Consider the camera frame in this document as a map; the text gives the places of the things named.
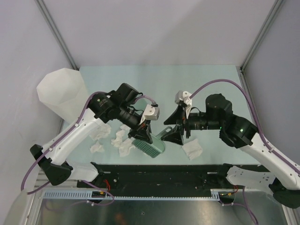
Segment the green plastic dustpan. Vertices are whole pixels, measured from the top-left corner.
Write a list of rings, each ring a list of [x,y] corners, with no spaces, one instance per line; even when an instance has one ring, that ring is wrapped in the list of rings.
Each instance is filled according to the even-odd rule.
[[[157,139],[161,139],[164,135],[168,134],[170,131],[172,131],[172,127],[168,126],[165,129],[163,129],[159,134],[157,134],[155,137]]]

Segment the green hand brush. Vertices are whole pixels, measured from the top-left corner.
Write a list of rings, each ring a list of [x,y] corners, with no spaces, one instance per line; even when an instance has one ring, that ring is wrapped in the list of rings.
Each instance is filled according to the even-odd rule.
[[[164,153],[166,146],[165,143],[161,140],[161,134],[158,134],[156,136],[151,135],[151,137],[153,140],[152,144],[138,139],[134,139],[132,141],[132,144],[151,158],[156,158],[158,155]]]

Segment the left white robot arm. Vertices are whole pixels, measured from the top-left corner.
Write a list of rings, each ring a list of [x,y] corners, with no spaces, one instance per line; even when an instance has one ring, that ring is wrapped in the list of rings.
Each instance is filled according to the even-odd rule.
[[[141,98],[145,96],[127,83],[117,90],[93,93],[79,117],[65,131],[43,146],[31,147],[30,152],[36,160],[34,165],[39,165],[53,186],[68,179],[84,180],[95,188],[101,186],[104,178],[94,163],[68,163],[67,157],[87,136],[111,120],[128,126],[128,137],[152,143],[150,122],[158,119],[159,108],[152,100],[142,114],[138,114],[133,105]]]

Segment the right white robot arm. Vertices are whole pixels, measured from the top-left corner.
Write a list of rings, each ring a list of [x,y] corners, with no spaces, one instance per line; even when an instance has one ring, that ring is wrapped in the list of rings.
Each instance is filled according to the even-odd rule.
[[[216,176],[221,188],[231,184],[246,186],[272,195],[280,204],[296,209],[300,206],[300,168],[269,142],[262,140],[258,127],[246,118],[233,114],[232,103],[222,94],[205,99],[205,112],[187,113],[192,109],[180,98],[178,107],[164,122],[174,128],[161,140],[183,145],[192,130],[219,130],[219,138],[229,147],[240,149],[255,158],[267,172],[257,172],[227,165],[227,171]]]

